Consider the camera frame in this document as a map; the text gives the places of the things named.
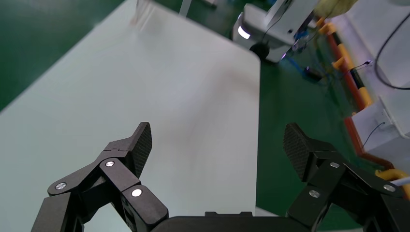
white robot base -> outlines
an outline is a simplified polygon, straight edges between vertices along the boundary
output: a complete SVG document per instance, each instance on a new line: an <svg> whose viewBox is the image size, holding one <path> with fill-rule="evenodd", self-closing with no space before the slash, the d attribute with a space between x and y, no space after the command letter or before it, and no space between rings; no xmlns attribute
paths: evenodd
<svg viewBox="0 0 410 232"><path fill-rule="evenodd" d="M318 0L277 0L268 12L246 4L232 30L232 40L250 49L257 43L269 46L266 60L277 63L294 44L294 36Z"/></svg>
<svg viewBox="0 0 410 232"><path fill-rule="evenodd" d="M240 44L242 47L246 49L250 49L253 45L256 43L261 42L260 36L257 38L252 37L250 34L245 32L243 28L241 27L241 14L236 21L234 28L232 30L232 40ZM286 44L286 43L281 43L280 41L275 41L275 42L268 42L269 45L269 54L266 57L266 60L273 62L273 63L278 63L281 59L283 59L286 55L286 52L292 47L292 45Z"/></svg>

yellow cloth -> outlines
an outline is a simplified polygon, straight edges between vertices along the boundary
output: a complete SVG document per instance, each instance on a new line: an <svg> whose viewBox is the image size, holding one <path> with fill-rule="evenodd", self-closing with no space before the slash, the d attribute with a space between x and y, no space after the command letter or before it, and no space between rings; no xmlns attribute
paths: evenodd
<svg viewBox="0 0 410 232"><path fill-rule="evenodd" d="M358 0L320 0L313 10L320 17L333 18L346 13Z"/></svg>

black cable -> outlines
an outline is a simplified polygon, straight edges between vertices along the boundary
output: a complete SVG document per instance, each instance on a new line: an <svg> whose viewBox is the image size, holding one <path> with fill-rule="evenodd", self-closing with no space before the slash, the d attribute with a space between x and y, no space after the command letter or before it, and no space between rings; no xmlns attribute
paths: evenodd
<svg viewBox="0 0 410 232"><path fill-rule="evenodd" d="M366 139L365 144L366 144L366 143L367 143L367 141L369 140L369 138L370 138L371 134L372 134L372 133L373 133L373 132L374 132L374 131L375 131L375 130L376 130L376 129L377 129L377 128L381 125L381 124L385 124L385 122L380 123L379 125L377 125L377 126L376 126L376 128L375 128L375 129L373 129L373 130L372 130L372 132L370 133L369 137Z"/></svg>
<svg viewBox="0 0 410 232"><path fill-rule="evenodd" d="M324 19L327 19L327 18L333 13L333 11L335 10L335 8L336 8L336 6L339 4L339 2L340 2L340 0L336 2L336 4L333 6L333 8L332 8L332 10L330 11L330 13L329 13ZM319 33L319 29L316 30L316 33L312 36L312 38L310 38L310 39L306 42L306 44L309 43L311 40L313 40L313 38L315 38L318 33Z"/></svg>
<svg viewBox="0 0 410 232"><path fill-rule="evenodd" d="M353 69L362 67L362 66L364 66L364 65L366 65L365 67L367 67L367 65L369 65L371 62L372 62L371 60L368 60L368 61L364 62L364 63L361 64L361 65L354 66L353 68L351 68L351 69L347 70L346 72L344 72L344 73L342 74L342 76L339 78L339 80L343 79L343 78L344 78L344 75L346 75L347 73L349 73L349 72L352 71Z"/></svg>
<svg viewBox="0 0 410 232"><path fill-rule="evenodd" d="M264 42L265 35L268 33L268 31L269 31L277 22L279 22L279 20L282 18L282 16L283 16L284 14L285 14L285 13L283 13L283 14L276 20L276 22L274 22L274 23L268 28L268 30L265 31L265 33L264 33L264 35L262 36L262 39L261 39L261 42L262 42L262 43Z"/></svg>
<svg viewBox="0 0 410 232"><path fill-rule="evenodd" d="M384 41L383 45L381 46L379 52L377 53L376 59L374 60L374 72L376 73L376 77L379 81L381 81L383 84L385 84L386 86L390 87L390 88L395 88L395 89L403 89L403 90L409 90L410 87L397 87L397 86L393 86L389 83L387 83L385 80L383 80L380 77L379 74L379 70L378 70L378 66L377 66L377 62L379 61L380 58L380 54L383 51L384 47L387 45L387 43L390 41L390 39L393 37L393 35L399 30L399 28L403 25L403 23L410 17L410 12L407 14L406 17L403 18L403 20L397 25L397 27L393 30L393 32L389 35L389 37L387 37L386 41Z"/></svg>

silver screw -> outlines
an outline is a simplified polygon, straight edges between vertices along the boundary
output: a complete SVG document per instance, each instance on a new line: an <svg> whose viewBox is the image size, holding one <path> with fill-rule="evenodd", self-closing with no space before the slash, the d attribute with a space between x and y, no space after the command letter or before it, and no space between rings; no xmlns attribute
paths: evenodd
<svg viewBox="0 0 410 232"><path fill-rule="evenodd" d="M334 168L340 167L340 165L338 163L333 163L333 162L330 163L330 166L332 166Z"/></svg>
<svg viewBox="0 0 410 232"><path fill-rule="evenodd" d="M131 193L131 195L133 197L139 197L139 196L141 196L141 194L142 194L142 190L140 190L140 189L136 189L136 190L132 191L132 193Z"/></svg>
<svg viewBox="0 0 410 232"><path fill-rule="evenodd" d="M383 186L383 188L387 191L390 191L390 192L396 191L395 187L390 186L390 185L385 185L385 186Z"/></svg>
<svg viewBox="0 0 410 232"><path fill-rule="evenodd" d="M309 191L309 195L314 197L314 198L320 197L320 193L316 192L315 190Z"/></svg>
<svg viewBox="0 0 410 232"><path fill-rule="evenodd" d="M65 186L67 186L67 183L61 182L58 185L56 185L56 189L60 190L60 189L63 189Z"/></svg>
<svg viewBox="0 0 410 232"><path fill-rule="evenodd" d="M107 167L111 167L111 166L114 165L114 161L108 161L107 163L105 163L105 165L106 165Z"/></svg>

green floor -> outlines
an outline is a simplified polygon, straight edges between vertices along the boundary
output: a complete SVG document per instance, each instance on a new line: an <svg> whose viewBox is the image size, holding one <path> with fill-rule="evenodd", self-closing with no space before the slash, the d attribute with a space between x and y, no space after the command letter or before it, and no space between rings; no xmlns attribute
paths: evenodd
<svg viewBox="0 0 410 232"><path fill-rule="evenodd" d="M122 0L3 0L0 2L0 110L5 108L43 72L113 11ZM178 11L182 0L158 0ZM244 5L263 1L218 0L217 8L194 0L188 18L222 36L230 30ZM324 55L331 54L323 38ZM295 55L302 66L312 65L307 52ZM311 83L288 62L261 65L260 124L258 149L257 206L285 215L304 186L282 149L285 125L297 122L310 137L331 142L354 164L372 170L358 160L343 124L355 111L345 87ZM322 229L349 229L357 225L337 207L332 207Z"/></svg>

